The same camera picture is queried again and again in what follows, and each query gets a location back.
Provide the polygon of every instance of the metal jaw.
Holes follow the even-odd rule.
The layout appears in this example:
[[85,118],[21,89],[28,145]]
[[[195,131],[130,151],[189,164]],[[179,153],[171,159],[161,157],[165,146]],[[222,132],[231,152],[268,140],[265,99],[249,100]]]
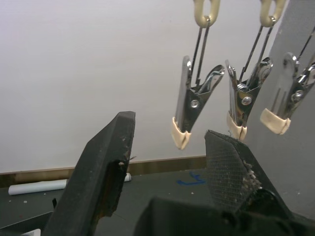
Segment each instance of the metal jaw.
[[211,93],[221,81],[224,67],[217,65],[208,74],[205,82],[191,87],[191,61],[183,59],[182,78],[175,113],[175,122],[181,132],[190,132]]
[[270,58],[265,58],[259,66],[255,67],[251,77],[243,82],[237,80],[236,71],[228,60],[225,64],[230,77],[229,114],[237,126],[246,127],[260,88],[270,74],[273,64]]
[[298,58],[293,53],[286,53],[283,58],[283,72],[270,108],[281,119],[291,118],[314,85],[315,57],[300,76],[297,76],[298,68]]

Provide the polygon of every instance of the blue marking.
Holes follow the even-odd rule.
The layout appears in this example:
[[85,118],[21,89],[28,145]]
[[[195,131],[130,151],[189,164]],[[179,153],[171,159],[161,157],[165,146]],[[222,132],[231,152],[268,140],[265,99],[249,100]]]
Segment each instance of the blue marking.
[[183,182],[181,180],[176,181],[180,185],[196,185],[203,184],[206,181],[200,178],[200,175],[195,175],[192,171],[189,171],[189,175],[196,180],[196,182]]

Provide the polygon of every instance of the metal clip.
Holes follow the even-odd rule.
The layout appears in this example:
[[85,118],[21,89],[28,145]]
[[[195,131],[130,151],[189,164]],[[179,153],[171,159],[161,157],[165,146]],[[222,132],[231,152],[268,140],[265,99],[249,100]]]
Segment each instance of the metal clip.
[[277,85],[276,93],[271,100],[269,109],[261,113],[260,121],[275,134],[284,134],[291,123],[291,116],[301,104],[315,83],[315,54],[300,76],[299,59],[305,51],[315,27],[306,41],[299,57],[286,53],[283,58],[283,71]]
[[291,118],[296,108],[315,83],[315,55],[300,76],[298,58],[292,53],[286,53],[283,59],[283,72],[280,76],[280,86],[270,111],[281,119]]
[[[271,0],[261,0],[260,22],[258,34],[253,44],[250,55],[247,59],[245,66],[242,69],[239,80],[237,80],[236,71],[226,60],[225,64],[230,76],[230,110],[227,117],[227,124],[233,133],[233,136],[237,139],[244,139],[247,131],[247,120],[251,113],[252,107],[258,96],[261,86],[268,77],[273,67],[272,60],[266,57],[262,60],[265,52],[269,36],[271,31],[281,17],[281,13],[284,7],[285,0],[276,0],[276,10],[273,16],[268,16]],[[251,76],[242,81],[243,75],[246,72],[248,65],[252,59],[252,55],[255,51],[256,45],[260,38],[262,29],[268,27],[263,46],[260,51],[258,61],[251,73]]]
[[[187,145],[193,125],[195,124],[199,114],[204,108],[206,102],[208,101],[211,93],[218,85],[218,83],[221,81],[224,75],[224,67],[222,65],[218,65],[210,71],[210,73],[206,77],[205,82],[203,84],[200,84],[200,72],[206,48],[208,32],[210,26],[217,19],[220,0],[210,0],[211,10],[209,16],[203,16],[204,0],[194,0],[194,2],[195,20],[200,28],[192,62],[190,61],[189,56],[185,56],[183,59],[182,78],[178,102],[175,117],[173,117],[172,120],[172,137],[175,142],[175,145],[179,149],[184,149],[185,146]],[[202,42],[199,66],[195,80],[196,85],[192,87],[191,77],[196,62],[197,52],[203,28],[206,28],[206,30]]]
[[207,75],[201,85],[191,87],[191,61],[189,56],[183,59],[182,78],[175,113],[175,122],[181,132],[191,132],[199,114],[205,106],[211,93],[224,75],[224,67],[217,65]]
[[230,111],[229,114],[237,126],[247,126],[247,120],[258,96],[260,88],[271,72],[273,66],[270,58],[265,58],[254,69],[251,78],[253,81],[246,85],[247,81],[241,83],[237,80],[236,71],[230,65],[229,61],[225,61],[228,74],[230,76]]

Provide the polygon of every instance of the gray floor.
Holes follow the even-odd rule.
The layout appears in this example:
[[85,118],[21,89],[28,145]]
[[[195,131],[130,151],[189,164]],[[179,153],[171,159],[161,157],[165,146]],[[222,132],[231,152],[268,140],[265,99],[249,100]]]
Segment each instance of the gray floor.
[[[191,171],[134,176],[131,182],[124,184],[114,215],[99,220],[95,235],[131,236],[140,214],[154,196],[210,205],[207,185],[196,182],[189,172]],[[192,172],[206,180],[205,170]],[[51,211],[52,199],[59,200],[62,192],[58,190],[9,196],[7,188],[0,189],[0,228]]]

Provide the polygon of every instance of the white paper roll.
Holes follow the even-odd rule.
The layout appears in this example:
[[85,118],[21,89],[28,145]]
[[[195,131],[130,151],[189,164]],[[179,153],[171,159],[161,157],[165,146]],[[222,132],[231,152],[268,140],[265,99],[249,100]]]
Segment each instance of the white paper roll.
[[36,193],[43,191],[51,191],[64,189],[67,184],[67,179],[54,180],[54,181],[42,181],[37,183],[24,183],[11,185],[9,187],[9,195],[18,195],[25,193]]

